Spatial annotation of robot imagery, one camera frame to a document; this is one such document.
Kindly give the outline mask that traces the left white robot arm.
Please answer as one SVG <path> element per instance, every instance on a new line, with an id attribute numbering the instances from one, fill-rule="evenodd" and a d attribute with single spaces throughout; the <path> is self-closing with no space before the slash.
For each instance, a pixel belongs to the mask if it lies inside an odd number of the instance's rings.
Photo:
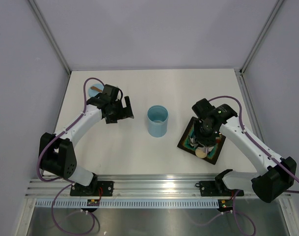
<path id="1" fill-rule="evenodd" d="M 96 196 L 102 185 L 98 176 L 77 163 L 75 146 L 86 132 L 101 120 L 107 124 L 133 118 L 128 96 L 118 87 L 104 85 L 102 92 L 85 98 L 83 111 L 58 134 L 44 133 L 40 139 L 38 170 L 44 170 L 73 184 L 72 196 Z"/>

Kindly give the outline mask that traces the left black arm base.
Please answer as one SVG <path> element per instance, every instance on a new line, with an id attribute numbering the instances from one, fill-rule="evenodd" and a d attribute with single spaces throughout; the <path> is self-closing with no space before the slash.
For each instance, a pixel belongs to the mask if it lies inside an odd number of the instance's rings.
<path id="1" fill-rule="evenodd" d="M 113 181 L 100 181 L 97 180 L 91 183 L 89 186 L 83 186 L 76 183 L 71 187 L 70 196 L 72 197 L 111 197 L 113 194 Z"/>

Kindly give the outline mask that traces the blue cylindrical lunch container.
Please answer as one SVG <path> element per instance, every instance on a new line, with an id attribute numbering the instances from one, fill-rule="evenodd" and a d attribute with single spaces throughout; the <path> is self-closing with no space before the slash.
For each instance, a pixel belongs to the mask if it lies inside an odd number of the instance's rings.
<path id="1" fill-rule="evenodd" d="M 148 133 L 160 138 L 167 132 L 169 113 L 167 109 L 161 105 L 154 105 L 147 111 L 147 130 Z"/>

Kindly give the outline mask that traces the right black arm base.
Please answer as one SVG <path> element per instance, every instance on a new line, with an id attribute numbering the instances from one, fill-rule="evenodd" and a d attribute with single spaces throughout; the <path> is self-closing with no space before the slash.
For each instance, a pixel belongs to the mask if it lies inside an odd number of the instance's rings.
<path id="1" fill-rule="evenodd" d="M 237 189 L 228 189 L 223 182 L 215 180 L 202 180 L 195 184 L 202 197 L 233 197 Z"/>

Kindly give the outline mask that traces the metal tongs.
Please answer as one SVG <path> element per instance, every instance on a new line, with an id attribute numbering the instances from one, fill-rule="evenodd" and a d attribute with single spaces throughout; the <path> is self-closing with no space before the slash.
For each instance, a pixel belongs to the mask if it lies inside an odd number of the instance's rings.
<path id="1" fill-rule="evenodd" d="M 211 152 L 213 150 L 214 147 L 208 147 L 208 146 L 205 146 L 205 145 L 202 145 L 200 144 L 197 140 L 196 140 L 196 137 L 195 137 L 195 134 L 194 132 L 192 132 L 191 136 L 190 136 L 190 145 L 195 148 L 195 150 L 198 148 L 198 147 L 203 147 L 203 148 L 207 148 L 207 153 Z"/>

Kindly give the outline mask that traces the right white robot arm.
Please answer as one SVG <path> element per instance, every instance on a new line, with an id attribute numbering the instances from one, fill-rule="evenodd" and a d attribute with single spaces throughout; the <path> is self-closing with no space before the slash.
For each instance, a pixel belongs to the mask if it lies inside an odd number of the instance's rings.
<path id="1" fill-rule="evenodd" d="M 215 189 L 221 195 L 242 190 L 255 193 L 266 203 L 272 202 L 294 184 L 296 161 L 283 158 L 267 147 L 242 122 L 242 113 L 229 105 L 215 107 L 207 99 L 196 102 L 192 110 L 198 120 L 194 123 L 193 140 L 208 148 L 216 144 L 217 137 L 229 139 L 252 163 L 255 173 L 227 169 L 215 177 Z"/>

